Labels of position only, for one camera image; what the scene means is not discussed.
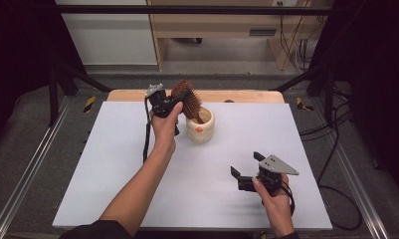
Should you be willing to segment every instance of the white tabletop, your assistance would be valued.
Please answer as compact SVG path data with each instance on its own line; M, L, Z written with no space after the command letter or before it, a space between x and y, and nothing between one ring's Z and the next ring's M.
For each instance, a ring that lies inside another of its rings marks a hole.
M331 229L287 104L204 103L213 111L214 136L199 144L179 117L177 148L141 224L146 230L266 230L257 193L240 191L231 175L255 176L253 152L274 154L299 171L290 176L297 230ZM53 222L91 224L142 165L146 114L143 103L105 102ZM151 133L150 147L154 142Z

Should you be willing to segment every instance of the brush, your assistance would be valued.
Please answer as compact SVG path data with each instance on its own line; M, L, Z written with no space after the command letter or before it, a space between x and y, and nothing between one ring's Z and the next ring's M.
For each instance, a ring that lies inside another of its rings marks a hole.
M193 85L186 80L178 82L171 91L171 97L173 99L177 99L184 95L186 96L182 101L184 115L189 120L196 119L198 123L204 123L199 117L200 105L202 104L201 100L193 89Z

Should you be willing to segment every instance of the tripod leg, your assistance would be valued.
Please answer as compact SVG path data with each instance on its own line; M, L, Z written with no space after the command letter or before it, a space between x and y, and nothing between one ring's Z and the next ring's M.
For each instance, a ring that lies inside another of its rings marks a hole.
M100 90L102 92L108 93L108 92L113 90L113 89L111 89L109 87L106 87L103 84L95 81L94 79L90 78L88 75L80 73L79 71L75 70L74 68L72 68L69 65L62 65L62 67L67 73L69 73L72 76L75 76L75 77L81 79L82 81L90 84L91 86L97 88L98 90Z
M325 119L330 127L333 127L332 121L332 102L333 102L333 75L332 71L328 70L328 79L325 86Z
M320 72L321 66L316 65L313 68L310 68L307 72L295 77L294 79L288 81L287 83L273 89L270 91L277 91L277 92L284 92L286 90L288 90L289 88L297 85L298 83L304 81L304 80L311 80L312 77L314 77L314 75L318 74Z
M48 86L50 91L50 123L48 126L52 126L59 116L59 99L57 94L57 82L55 79L54 68L51 69L48 77Z

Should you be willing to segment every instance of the forearm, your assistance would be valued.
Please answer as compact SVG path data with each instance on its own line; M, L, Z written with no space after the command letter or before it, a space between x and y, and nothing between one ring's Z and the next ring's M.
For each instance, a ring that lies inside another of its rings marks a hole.
M171 154L167 147L156 145L141 169L112 200L100 219L116 220L134 236L146 215Z

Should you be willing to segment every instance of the white cup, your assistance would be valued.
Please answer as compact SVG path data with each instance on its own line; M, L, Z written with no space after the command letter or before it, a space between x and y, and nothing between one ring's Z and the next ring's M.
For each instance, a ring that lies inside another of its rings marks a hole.
M201 107L199 117L204 123L198 123L197 119L186 119L187 136L195 142L206 142L214 135L215 116L210 110Z

